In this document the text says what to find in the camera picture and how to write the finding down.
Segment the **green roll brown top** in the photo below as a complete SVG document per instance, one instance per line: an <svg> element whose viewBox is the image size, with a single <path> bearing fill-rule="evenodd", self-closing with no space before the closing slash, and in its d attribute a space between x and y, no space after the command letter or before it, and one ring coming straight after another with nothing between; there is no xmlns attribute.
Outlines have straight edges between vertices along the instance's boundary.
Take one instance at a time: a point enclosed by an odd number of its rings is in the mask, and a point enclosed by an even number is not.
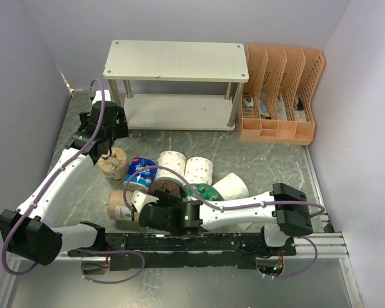
<svg viewBox="0 0 385 308"><path fill-rule="evenodd" d="M172 196L180 197L180 188L170 180L157 180L148 189L148 194L153 195L155 191L169 193Z"/></svg>

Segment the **brown paper roll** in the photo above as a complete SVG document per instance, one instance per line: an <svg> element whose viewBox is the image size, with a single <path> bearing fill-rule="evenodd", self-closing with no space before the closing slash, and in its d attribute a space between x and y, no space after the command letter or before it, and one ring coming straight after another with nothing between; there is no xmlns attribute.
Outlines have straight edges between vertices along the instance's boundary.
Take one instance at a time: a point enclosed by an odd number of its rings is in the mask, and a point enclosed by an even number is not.
<svg viewBox="0 0 385 308"><path fill-rule="evenodd" d="M121 148L112 148L111 154L102 156L97 165L107 180L121 183L130 167L128 156Z"/></svg>
<svg viewBox="0 0 385 308"><path fill-rule="evenodd" d="M126 200L130 202L133 192L126 191ZM122 190L112 191L106 202L108 217L115 221L139 221L140 212L132 212L124 202Z"/></svg>

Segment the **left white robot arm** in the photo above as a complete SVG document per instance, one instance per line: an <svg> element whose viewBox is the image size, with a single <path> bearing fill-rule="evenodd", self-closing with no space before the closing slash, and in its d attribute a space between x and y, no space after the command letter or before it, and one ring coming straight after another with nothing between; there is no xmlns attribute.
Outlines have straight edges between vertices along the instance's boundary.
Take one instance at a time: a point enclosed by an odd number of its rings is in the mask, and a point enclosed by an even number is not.
<svg viewBox="0 0 385 308"><path fill-rule="evenodd" d="M46 266L61 252L85 249L93 256L107 248L105 228L81 222L72 227L54 226L57 211L85 172L112 151L114 142L128 136L124 109L111 101L97 101L80 113L80 126L66 141L59 161L36 191L16 210L0 214L3 238L1 262L13 253Z"/></svg>

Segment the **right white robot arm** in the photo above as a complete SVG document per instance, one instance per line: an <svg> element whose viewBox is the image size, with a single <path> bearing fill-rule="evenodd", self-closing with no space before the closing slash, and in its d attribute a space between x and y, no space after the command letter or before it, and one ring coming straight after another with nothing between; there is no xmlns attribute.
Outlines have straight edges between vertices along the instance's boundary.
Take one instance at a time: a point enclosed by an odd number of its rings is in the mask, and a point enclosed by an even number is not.
<svg viewBox="0 0 385 308"><path fill-rule="evenodd" d="M275 184L272 191L254 197L228 201L136 191L132 203L140 226L181 238L230 225L264 223L254 245L255 252L263 257L280 252L291 237L312 234L310 204L305 194L286 184Z"/></svg>

